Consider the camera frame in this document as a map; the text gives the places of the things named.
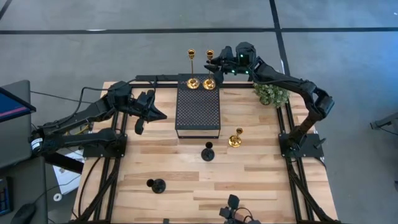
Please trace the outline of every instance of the keyboard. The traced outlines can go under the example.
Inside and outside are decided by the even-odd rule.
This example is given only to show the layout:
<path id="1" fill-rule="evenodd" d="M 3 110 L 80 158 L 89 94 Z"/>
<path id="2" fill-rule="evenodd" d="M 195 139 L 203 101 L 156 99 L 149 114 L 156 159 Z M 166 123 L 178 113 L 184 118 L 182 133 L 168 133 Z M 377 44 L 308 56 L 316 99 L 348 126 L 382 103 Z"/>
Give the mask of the keyboard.
<path id="1" fill-rule="evenodd" d="M 12 212 L 11 178 L 0 177 L 0 216 Z"/>

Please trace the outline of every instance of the black base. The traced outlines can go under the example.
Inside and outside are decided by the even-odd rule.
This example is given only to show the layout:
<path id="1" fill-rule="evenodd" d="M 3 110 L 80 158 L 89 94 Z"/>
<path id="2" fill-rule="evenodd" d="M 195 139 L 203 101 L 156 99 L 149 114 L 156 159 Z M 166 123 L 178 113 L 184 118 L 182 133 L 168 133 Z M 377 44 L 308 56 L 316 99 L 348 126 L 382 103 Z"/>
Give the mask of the black base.
<path id="1" fill-rule="evenodd" d="M 166 182 L 164 182 L 164 180 L 156 179 L 154 181 L 154 184 L 152 185 L 153 192 L 155 192 L 157 194 L 161 194 L 164 192 L 165 189 L 166 189 Z"/>
<path id="2" fill-rule="evenodd" d="M 201 152 L 201 158 L 204 161 L 210 162 L 214 159 L 214 157 L 215 157 L 215 153 L 214 153 L 214 150 L 212 150 L 212 149 L 206 148 L 206 149 L 202 150 L 202 152 Z"/>
<path id="3" fill-rule="evenodd" d="M 83 157 L 105 157 L 105 158 L 119 158 L 124 157 L 126 152 L 127 134 L 120 137 L 117 144 L 108 146 L 106 149 L 97 146 L 85 146 Z"/>
<path id="4" fill-rule="evenodd" d="M 321 140 L 318 134 L 307 134 L 307 138 L 300 147 L 300 150 L 292 150 L 290 148 L 287 144 L 288 137 L 289 134 L 279 135 L 280 154 L 282 157 L 323 157 L 322 145 L 319 145 Z"/>

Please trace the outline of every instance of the gold candle holder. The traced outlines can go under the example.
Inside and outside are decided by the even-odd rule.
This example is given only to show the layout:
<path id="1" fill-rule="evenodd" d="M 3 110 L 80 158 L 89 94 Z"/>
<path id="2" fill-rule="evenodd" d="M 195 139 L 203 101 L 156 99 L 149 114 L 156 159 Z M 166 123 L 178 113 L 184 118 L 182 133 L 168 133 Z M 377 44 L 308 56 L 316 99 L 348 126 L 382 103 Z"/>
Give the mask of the gold candle holder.
<path id="1" fill-rule="evenodd" d="M 207 56 L 207 59 L 210 61 L 214 56 L 214 50 L 207 50 L 206 56 Z M 213 90 L 214 88 L 216 88 L 216 82 L 215 82 L 213 75 L 211 74 L 210 71 L 209 71 L 209 77 L 203 82 L 203 87 L 206 90 Z"/>
<path id="2" fill-rule="evenodd" d="M 239 147 L 242 144 L 242 139 L 239 137 L 240 134 L 243 133 L 243 129 L 242 128 L 237 128 L 236 129 L 236 135 L 235 136 L 231 136 L 228 139 L 228 143 L 230 146 L 232 147 Z"/>
<path id="3" fill-rule="evenodd" d="M 194 90 L 199 87 L 199 80 L 193 77 L 193 58 L 195 57 L 195 50 L 189 49 L 188 50 L 188 57 L 191 60 L 191 78 L 187 81 L 188 88 Z"/>

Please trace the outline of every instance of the black candle holder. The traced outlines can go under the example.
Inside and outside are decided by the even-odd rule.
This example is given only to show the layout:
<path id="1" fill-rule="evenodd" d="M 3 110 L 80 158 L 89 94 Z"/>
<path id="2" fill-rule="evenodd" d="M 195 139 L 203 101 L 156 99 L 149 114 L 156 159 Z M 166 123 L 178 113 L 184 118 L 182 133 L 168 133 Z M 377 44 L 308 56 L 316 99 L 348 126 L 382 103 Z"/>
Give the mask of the black candle holder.
<path id="1" fill-rule="evenodd" d="M 166 182 L 162 179 L 147 180 L 147 186 L 152 188 L 152 191 L 156 194 L 161 194 L 166 189 Z"/>
<path id="2" fill-rule="evenodd" d="M 206 143 L 206 149 L 202 150 L 202 152 L 201 152 L 201 158 L 204 161 L 210 162 L 214 159 L 215 153 L 214 153 L 214 150 L 211 149 L 212 147 L 213 147 L 213 143 L 211 143 L 211 142 Z"/>

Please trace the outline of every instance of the wooden table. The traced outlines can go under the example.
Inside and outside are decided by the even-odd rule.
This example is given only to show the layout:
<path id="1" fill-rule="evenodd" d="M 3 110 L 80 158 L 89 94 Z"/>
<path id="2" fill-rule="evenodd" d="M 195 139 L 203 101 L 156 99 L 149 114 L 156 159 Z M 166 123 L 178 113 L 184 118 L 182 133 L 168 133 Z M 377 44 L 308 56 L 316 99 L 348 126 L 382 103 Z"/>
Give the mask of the wooden table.
<path id="1" fill-rule="evenodd" d="M 104 88 L 113 83 L 106 82 Z M 147 89 L 133 89 L 138 96 Z M 113 207 L 113 223 L 223 223 L 221 207 L 230 194 L 241 199 L 240 206 L 252 211 L 262 223 L 295 222 L 292 197 L 285 160 L 280 155 L 277 135 L 279 123 L 273 106 L 260 104 L 253 89 L 224 88 L 220 90 L 221 133 L 219 139 L 178 139 L 175 127 L 176 88 L 156 89 L 156 107 L 168 118 L 145 124 L 142 136 L 134 133 L 135 117 L 127 120 L 128 143 L 121 160 Z M 294 93 L 290 103 L 296 124 L 308 111 L 303 99 Z M 284 121 L 289 131 L 285 108 Z M 94 125 L 94 131 L 111 126 L 111 120 Z M 232 148 L 228 138 L 236 128 L 243 128 L 242 146 Z M 200 153 L 211 141 L 216 156 L 205 162 Z M 95 158 L 88 159 L 80 186 Z M 101 159 L 88 180 L 82 210 L 98 191 Z M 303 159 L 308 188 L 326 214 L 337 218 L 325 168 L 315 159 Z M 155 194 L 146 186 L 148 179 L 161 178 L 167 188 Z M 78 196 L 74 211 L 77 213 Z M 306 219 L 303 197 L 299 190 L 302 216 Z M 108 193 L 104 197 L 101 218 L 105 217 Z"/>

